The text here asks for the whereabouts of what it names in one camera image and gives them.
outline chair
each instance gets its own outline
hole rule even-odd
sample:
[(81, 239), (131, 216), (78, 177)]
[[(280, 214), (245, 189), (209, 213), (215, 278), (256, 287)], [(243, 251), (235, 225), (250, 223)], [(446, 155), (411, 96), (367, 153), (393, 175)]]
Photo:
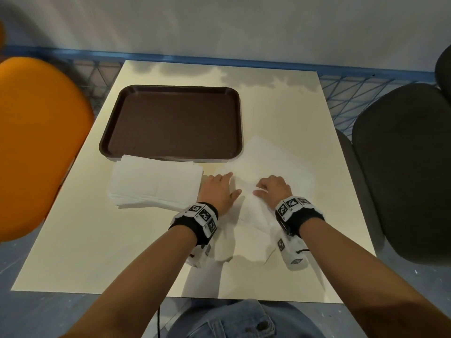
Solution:
[(0, 104), (2, 242), (46, 217), (94, 119), (76, 85), (33, 58), (0, 64)]
[(374, 206), (383, 234), (400, 256), (447, 264), (451, 46), (435, 73), (441, 89), (422, 83), (397, 88), (359, 115), (352, 144), (341, 133), (339, 139), (369, 228), (375, 222)]

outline person's left arm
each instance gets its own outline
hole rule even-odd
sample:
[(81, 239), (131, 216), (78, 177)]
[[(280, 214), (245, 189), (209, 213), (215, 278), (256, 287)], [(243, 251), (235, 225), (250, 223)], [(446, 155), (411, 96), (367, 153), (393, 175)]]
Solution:
[[(230, 193), (231, 176), (209, 176), (199, 192), (198, 202), (213, 205), (218, 216), (241, 193)], [(189, 227), (171, 227), (119, 274), (64, 337), (141, 337), (197, 243)]]

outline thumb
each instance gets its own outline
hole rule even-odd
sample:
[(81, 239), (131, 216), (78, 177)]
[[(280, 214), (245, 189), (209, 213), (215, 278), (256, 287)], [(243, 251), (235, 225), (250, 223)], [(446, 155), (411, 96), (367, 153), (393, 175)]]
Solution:
[(266, 197), (268, 196), (268, 193), (265, 192), (265, 191), (262, 191), (262, 190), (254, 190), (254, 191), (252, 192), (252, 194), (253, 194), (254, 196), (258, 197), (258, 198), (263, 199), (263, 200), (265, 200)]
[(234, 192), (230, 193), (230, 200), (232, 201), (232, 204), (240, 196), (240, 194), (241, 194), (241, 190), (235, 190)]

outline person's left hand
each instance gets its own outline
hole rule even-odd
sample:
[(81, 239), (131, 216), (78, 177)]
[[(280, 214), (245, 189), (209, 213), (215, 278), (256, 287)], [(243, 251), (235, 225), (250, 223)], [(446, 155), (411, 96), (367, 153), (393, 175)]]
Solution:
[(219, 217), (225, 215), (232, 207), (235, 200), (240, 196), (241, 190), (230, 193), (229, 183), (233, 173), (224, 176), (209, 175), (199, 191), (198, 201), (213, 205), (218, 211)]

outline tabletop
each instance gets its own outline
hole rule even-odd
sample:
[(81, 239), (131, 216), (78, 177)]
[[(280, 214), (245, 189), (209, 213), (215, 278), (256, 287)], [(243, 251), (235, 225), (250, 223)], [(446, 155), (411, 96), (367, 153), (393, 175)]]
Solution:
[[(55, 199), (12, 290), (102, 293), (164, 233), (173, 211), (118, 209), (107, 197), (114, 162), (99, 142), (128, 85), (227, 86), (240, 95), (243, 139), (261, 136), (301, 156), (315, 176), (311, 201), (328, 222), (374, 254), (369, 233), (315, 72), (127, 61)], [(201, 164), (212, 174), (221, 164)], [(241, 256), (203, 269), (184, 265), (168, 296), (341, 302), (314, 259), (292, 272), (280, 254)]]

